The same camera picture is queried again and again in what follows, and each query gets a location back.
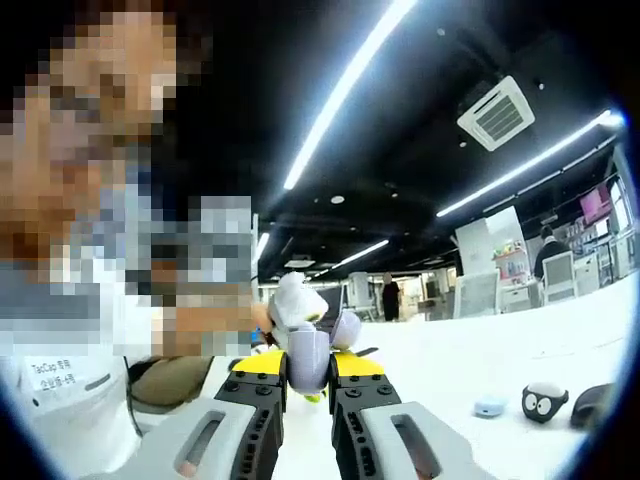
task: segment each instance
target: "fluorescent light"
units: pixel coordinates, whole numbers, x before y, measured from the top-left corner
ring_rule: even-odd
[[[498,188],[499,186],[504,185],[508,181],[513,180],[517,176],[523,174],[527,170],[535,167],[536,165],[538,165],[539,163],[542,163],[544,160],[548,159],[552,155],[558,153],[563,148],[567,147],[568,145],[571,145],[573,142],[578,140],[584,134],[586,134],[586,133],[590,132],[591,130],[593,130],[594,128],[596,128],[598,125],[603,125],[603,122],[606,123],[606,122],[611,121],[611,117],[612,116],[613,116],[613,114],[611,113],[611,110],[605,110],[600,115],[598,115],[596,118],[594,118],[589,123],[587,123],[584,127],[580,128],[579,130],[577,130],[576,132],[572,133],[568,137],[560,140],[558,143],[556,143],[550,149],[542,152],[540,155],[538,155],[538,156],[532,158],[531,160],[523,163],[518,168],[512,170],[511,172],[507,173],[506,175],[503,175],[502,177],[498,178],[497,180],[494,180],[490,184],[485,185],[480,190],[472,193],[468,197],[463,198],[459,202],[456,202],[453,205],[448,206],[444,210],[440,210],[436,214],[436,216],[437,217],[444,217],[445,215],[447,215],[447,214],[459,209],[460,207],[463,207],[464,205],[466,205],[468,203],[471,203],[475,199],[480,198],[484,194],[489,193],[491,190],[494,190],[494,189]]]
[[[258,248],[256,248],[256,258],[254,259],[254,262],[257,262],[258,260],[260,260],[260,256],[262,255],[262,252],[264,252],[264,248],[267,246],[267,242],[269,242],[269,234],[263,233],[262,235],[260,235],[260,240],[258,241]]]
[[[383,240],[381,242],[376,243],[375,245],[370,246],[369,248],[365,248],[361,252],[358,252],[358,253],[356,253],[354,255],[351,255],[350,257],[345,258],[340,263],[336,263],[333,267],[331,267],[331,270],[335,270],[336,268],[342,267],[343,265],[346,265],[347,263],[353,262],[354,260],[357,260],[360,257],[364,257],[365,255],[368,255],[369,253],[373,252],[374,250],[378,250],[379,248],[384,247],[388,243],[389,243],[389,240]]]
[[[329,269],[327,268],[326,270],[323,270],[321,272],[316,273],[313,278],[319,277],[320,275],[324,275],[325,273],[329,272]]]
[[[369,34],[365,42],[360,47],[360,50],[351,60],[351,63],[347,66],[347,69],[338,80],[337,85],[329,95],[327,103],[322,108],[320,115],[316,118],[315,123],[311,127],[311,131],[307,136],[298,156],[293,162],[293,166],[289,171],[287,180],[285,181],[284,188],[291,190],[296,186],[296,183],[302,175],[302,171],[311,160],[313,152],[316,150],[320,140],[324,136],[325,132],[329,128],[329,125],[333,121],[336,113],[340,109],[340,106],[349,95],[349,92],[362,75],[362,72],[376,54],[380,46],[384,43],[387,37],[393,32],[396,26],[400,23],[402,18],[411,10],[416,4],[417,0],[396,0],[387,9],[382,16],[378,24],[373,31]]]
[[[528,187],[523,188],[518,192],[518,195],[522,195],[523,193],[527,193],[529,190],[533,190],[536,187],[539,187],[543,183],[548,182],[549,180],[556,178],[558,175],[562,173],[562,170],[558,170],[557,172],[553,172],[551,175],[544,177],[542,180],[538,180],[536,183],[532,183]]]
[[[619,113],[613,113],[609,110],[607,110],[607,112],[609,112],[609,115],[603,117],[600,120],[600,125],[604,127],[616,128],[625,124],[624,117],[622,115],[620,115]]]
[[[494,208],[498,208],[500,205],[504,205],[505,203],[510,202],[514,198],[516,198],[516,196],[511,195],[510,197],[507,197],[504,200],[500,200],[498,203],[494,203],[490,207],[487,207],[484,210],[482,210],[482,213],[487,213],[488,211],[493,210]]]

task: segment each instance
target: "googly eyes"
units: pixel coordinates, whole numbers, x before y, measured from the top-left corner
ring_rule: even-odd
[[[538,405],[538,399],[533,393],[527,395],[524,399],[524,406],[527,410],[535,410]]]
[[[551,411],[551,400],[543,398],[538,402],[538,413],[540,415],[546,415]]]

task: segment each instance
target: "air vent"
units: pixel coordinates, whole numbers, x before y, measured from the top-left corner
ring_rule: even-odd
[[[459,119],[458,125],[493,152],[535,121],[513,77],[505,77]]]

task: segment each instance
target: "white shirt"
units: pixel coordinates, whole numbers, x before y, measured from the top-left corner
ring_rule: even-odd
[[[123,356],[150,355],[161,322],[160,308],[125,294],[121,263],[91,248],[80,257],[92,283],[65,265],[63,284],[33,285],[0,265],[0,374],[14,414],[70,478],[117,470],[138,448]]]

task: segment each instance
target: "person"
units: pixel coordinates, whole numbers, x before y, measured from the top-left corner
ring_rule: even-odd
[[[533,268],[533,274],[538,280],[542,280],[542,277],[544,277],[542,262],[545,259],[560,255],[561,253],[568,252],[570,250],[566,244],[558,241],[556,237],[553,236],[553,230],[549,225],[542,227],[542,230],[540,231],[540,238],[542,238],[543,246],[540,252],[538,252],[536,263]]]
[[[122,263],[140,256],[150,222],[137,188],[144,147],[192,65],[180,62],[172,12],[121,3],[87,2],[72,30],[46,39],[48,61],[39,52],[12,88],[0,132],[0,376],[9,413],[70,478],[117,470],[139,445],[127,359],[200,355],[203,332],[270,325],[240,300],[168,317],[126,291]]]
[[[384,274],[383,281],[382,308],[384,310],[384,319],[387,322],[392,322],[400,317],[400,288],[393,281],[393,277],[389,272]]]

